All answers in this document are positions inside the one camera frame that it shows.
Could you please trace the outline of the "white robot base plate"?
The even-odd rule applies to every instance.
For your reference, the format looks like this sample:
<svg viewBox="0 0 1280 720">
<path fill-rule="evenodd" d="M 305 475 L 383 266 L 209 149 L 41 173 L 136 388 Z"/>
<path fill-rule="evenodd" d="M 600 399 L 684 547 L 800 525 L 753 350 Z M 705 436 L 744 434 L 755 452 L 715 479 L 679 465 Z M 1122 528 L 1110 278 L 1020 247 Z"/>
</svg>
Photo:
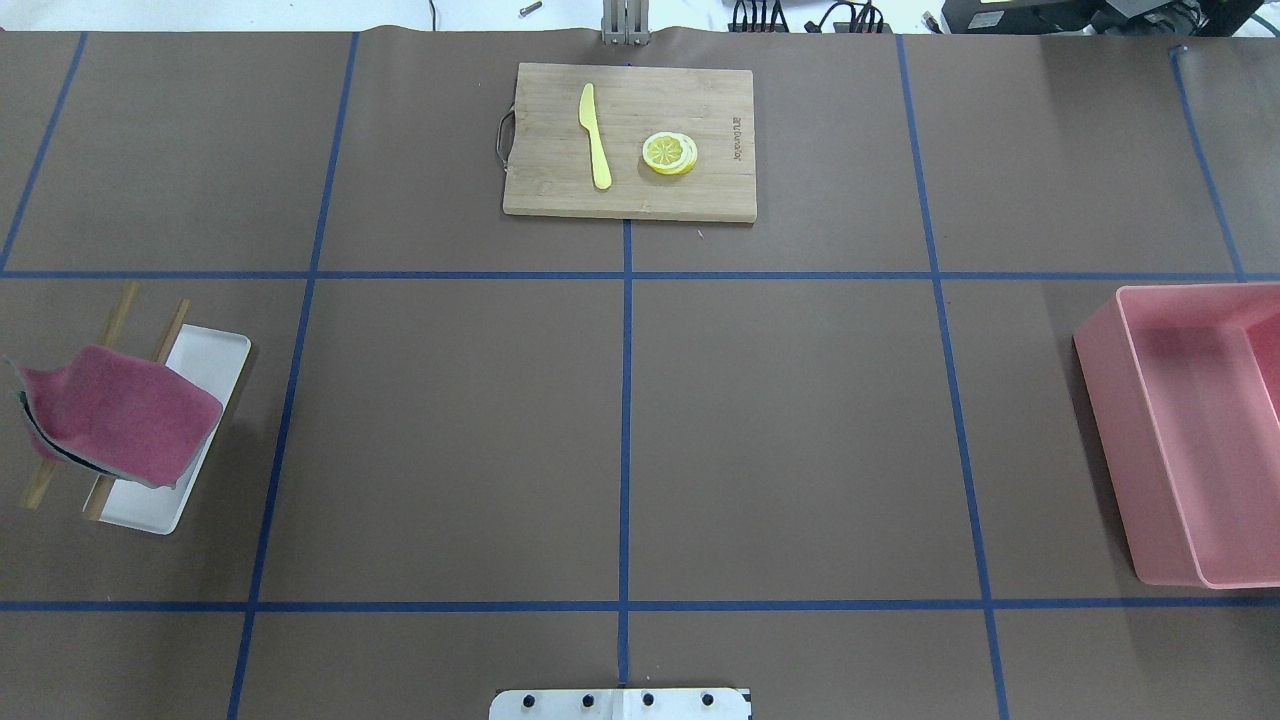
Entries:
<svg viewBox="0 0 1280 720">
<path fill-rule="evenodd" d="M 489 719 L 751 719 L 748 691 L 710 688 L 511 689 Z"/>
</svg>

